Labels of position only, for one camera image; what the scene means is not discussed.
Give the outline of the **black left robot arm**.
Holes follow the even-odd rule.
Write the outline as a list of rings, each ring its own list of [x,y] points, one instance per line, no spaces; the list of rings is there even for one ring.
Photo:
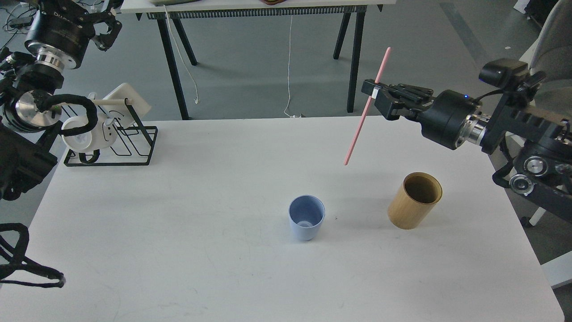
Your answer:
[[[50,149],[58,135],[95,128],[96,105],[76,94],[56,94],[63,70],[82,64],[88,44],[108,50],[122,28],[121,0],[89,12],[73,0],[31,0],[36,13],[27,52],[1,49],[1,198],[16,200],[39,185],[57,164]]]

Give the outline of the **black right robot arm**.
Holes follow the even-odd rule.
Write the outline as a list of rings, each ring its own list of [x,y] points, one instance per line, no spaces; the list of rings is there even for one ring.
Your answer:
[[[571,119],[531,105],[544,72],[530,73],[527,63],[497,59],[482,67],[479,79],[501,98],[492,115],[481,112],[481,98],[453,90],[407,84],[386,85],[373,79],[362,92],[387,120],[406,118],[421,134],[448,149],[464,142],[492,154],[502,147],[506,164],[492,179],[563,220],[571,220]]]

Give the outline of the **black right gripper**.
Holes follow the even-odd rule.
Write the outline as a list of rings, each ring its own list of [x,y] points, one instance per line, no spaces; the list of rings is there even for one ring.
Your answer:
[[[474,100],[453,90],[445,90],[434,99],[434,91],[429,88],[363,81],[361,93],[373,97],[374,89],[378,90],[374,106],[386,120],[403,117],[418,121],[423,137],[449,149],[460,146],[459,137],[467,117],[477,110]]]

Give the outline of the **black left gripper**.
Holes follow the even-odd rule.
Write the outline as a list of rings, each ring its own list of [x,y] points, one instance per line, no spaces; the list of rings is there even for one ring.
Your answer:
[[[116,41],[122,23],[112,12],[94,13],[94,25],[105,24],[104,33],[96,33],[92,25],[82,24],[87,10],[73,0],[39,0],[33,23],[24,42],[28,52],[38,55],[50,49],[63,57],[65,66],[77,69],[82,65],[90,40],[101,51],[107,51]]]

